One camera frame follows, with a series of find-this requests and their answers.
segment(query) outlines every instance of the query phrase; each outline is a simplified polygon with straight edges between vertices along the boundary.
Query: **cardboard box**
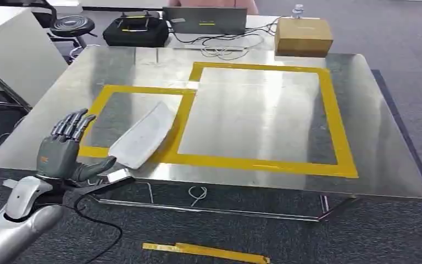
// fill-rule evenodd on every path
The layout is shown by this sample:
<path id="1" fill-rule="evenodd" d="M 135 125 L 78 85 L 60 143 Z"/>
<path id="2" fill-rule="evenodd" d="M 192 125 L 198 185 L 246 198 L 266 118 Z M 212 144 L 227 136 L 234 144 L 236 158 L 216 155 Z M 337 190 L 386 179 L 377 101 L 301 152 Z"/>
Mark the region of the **cardboard box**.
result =
<path id="1" fill-rule="evenodd" d="M 326 20 L 281 18 L 277 23 L 276 56 L 326 57 L 333 39 Z"/>

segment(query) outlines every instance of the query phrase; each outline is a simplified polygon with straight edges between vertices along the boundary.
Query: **yellow tape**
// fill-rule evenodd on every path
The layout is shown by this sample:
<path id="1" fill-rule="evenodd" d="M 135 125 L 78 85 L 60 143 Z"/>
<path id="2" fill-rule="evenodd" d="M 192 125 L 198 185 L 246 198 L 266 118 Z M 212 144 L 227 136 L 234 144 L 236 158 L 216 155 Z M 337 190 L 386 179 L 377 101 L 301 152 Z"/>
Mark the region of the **yellow tape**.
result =
<path id="1" fill-rule="evenodd" d="M 336 94 L 328 69 L 313 67 L 275 66 L 259 64 L 235 64 L 195 62 L 189 76 L 189 81 L 200 81 L 204 68 L 245 69 L 245 70 L 276 70 L 285 72 L 316 73 L 319 78 L 319 87 L 323 96 L 324 111 L 330 129 L 332 146 L 337 159 L 337 165 L 261 161 L 257 159 L 237 159 L 224 157 L 209 157 L 199 155 L 182 155 L 175 163 L 194 164 L 196 166 L 211 166 L 240 169 L 261 169 L 268 171 L 292 172 L 301 174 L 316 174 L 340 176 L 345 178 L 358 178 L 358 172 L 353 161 L 347 135 L 345 133 L 342 117 L 337 104 Z"/>
<path id="2" fill-rule="evenodd" d="M 222 250 L 222 249 L 214 249 L 212 247 L 196 246 L 196 245 L 183 244 L 183 243 L 176 243 L 175 246 L 143 243 L 143 249 L 177 252 L 177 253 L 209 256 L 209 257 L 219 257 L 221 259 L 243 261 L 243 262 L 248 262 L 248 263 L 258 263 L 258 264 L 270 263 L 270 259 L 268 257 L 264 257 L 260 255 L 241 253 L 241 252 Z"/>
<path id="3" fill-rule="evenodd" d="M 311 67 L 274 66 L 257 64 L 232 64 L 232 63 L 207 63 L 195 62 L 190 73 L 190 81 L 200 81 L 204 68 L 248 69 L 248 70 L 277 70 L 286 72 L 316 73 L 319 77 L 319 86 L 323 97 L 326 120 L 330 129 L 332 145 L 336 155 L 337 164 L 317 164 L 301 162 L 267 161 L 249 158 L 231 158 L 204 155 L 179 154 L 179 146 L 184 134 L 188 116 L 193 106 L 196 90 L 170 89 L 159 87 L 132 87 L 120 85 L 106 85 L 95 99 L 89 114 L 99 115 L 106 105 L 109 97 L 114 92 L 138 92 L 147 94 L 182 95 L 179 109 L 171 131 L 166 137 L 163 147 L 156 151 L 151 161 L 158 163 L 175 163 L 192 166 L 215 168 L 262 170 L 295 174 L 312 174 L 336 176 L 345 178 L 358 178 L 347 136 L 342 124 L 342 118 L 337 106 L 337 99 L 332 86 L 329 70 Z M 94 122 L 88 126 L 90 131 Z M 107 156 L 108 148 L 82 146 L 80 156 L 102 158 Z"/>
<path id="4" fill-rule="evenodd" d="M 195 98 L 196 90 L 193 89 L 175 89 L 175 88 L 161 88 L 161 87 L 140 87 L 140 86 L 125 86 L 125 85 L 106 85 L 103 90 L 96 97 L 95 101 L 91 105 L 88 114 L 96 115 L 103 111 L 104 106 L 109 101 L 111 95 L 115 92 L 126 92 L 126 93 L 140 93 L 140 94 L 166 94 L 166 95 L 182 95 L 182 100 L 177 110 L 177 115 L 174 120 L 173 128 L 178 128 L 183 125 L 183 128 L 179 128 L 179 137 L 172 137 L 173 133 L 169 133 L 166 138 L 166 142 L 171 142 L 170 146 L 175 149 L 175 152 L 179 148 L 180 139 L 184 133 L 185 124 L 188 120 L 188 114 Z M 85 135 L 91 131 L 95 121 L 91 122 L 85 130 Z M 104 158 L 108 156 L 109 148 L 107 147 L 93 147 L 93 146 L 80 146 L 79 156 L 93 157 L 93 158 Z"/>

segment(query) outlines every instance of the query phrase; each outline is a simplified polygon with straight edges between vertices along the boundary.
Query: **laptop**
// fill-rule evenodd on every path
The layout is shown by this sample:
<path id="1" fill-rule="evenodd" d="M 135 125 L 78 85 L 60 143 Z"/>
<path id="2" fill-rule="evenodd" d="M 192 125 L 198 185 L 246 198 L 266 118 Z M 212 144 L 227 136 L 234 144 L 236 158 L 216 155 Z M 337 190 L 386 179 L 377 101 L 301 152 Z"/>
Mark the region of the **laptop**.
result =
<path id="1" fill-rule="evenodd" d="M 247 8 L 164 7 L 164 18 L 176 33 L 243 34 Z"/>

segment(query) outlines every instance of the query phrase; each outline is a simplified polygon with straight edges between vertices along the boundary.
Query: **water bottle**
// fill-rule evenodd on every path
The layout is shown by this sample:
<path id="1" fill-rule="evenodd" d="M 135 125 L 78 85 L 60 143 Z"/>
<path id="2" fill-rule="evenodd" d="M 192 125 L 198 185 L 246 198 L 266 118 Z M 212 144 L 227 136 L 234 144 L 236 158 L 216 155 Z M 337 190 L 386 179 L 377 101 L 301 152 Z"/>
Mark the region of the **water bottle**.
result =
<path id="1" fill-rule="evenodd" d="M 293 18 L 302 18 L 303 14 L 303 5 L 302 4 L 296 4 L 295 8 L 292 9 L 292 17 Z"/>

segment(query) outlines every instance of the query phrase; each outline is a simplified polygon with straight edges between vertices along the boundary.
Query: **robotic arm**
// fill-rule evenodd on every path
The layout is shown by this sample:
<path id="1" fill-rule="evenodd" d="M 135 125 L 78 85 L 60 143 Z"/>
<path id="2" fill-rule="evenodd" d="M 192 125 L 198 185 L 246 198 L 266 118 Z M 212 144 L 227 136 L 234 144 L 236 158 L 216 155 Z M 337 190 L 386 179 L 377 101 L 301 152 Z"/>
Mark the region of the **robotic arm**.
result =
<path id="1" fill-rule="evenodd" d="M 0 264 L 11 263 L 43 233 L 62 218 L 66 191 L 74 182 L 85 180 L 111 168 L 115 157 L 85 165 L 76 161 L 80 140 L 96 116 L 82 109 L 66 116 L 52 129 L 40 146 L 37 173 L 22 178 L 0 210 Z"/>

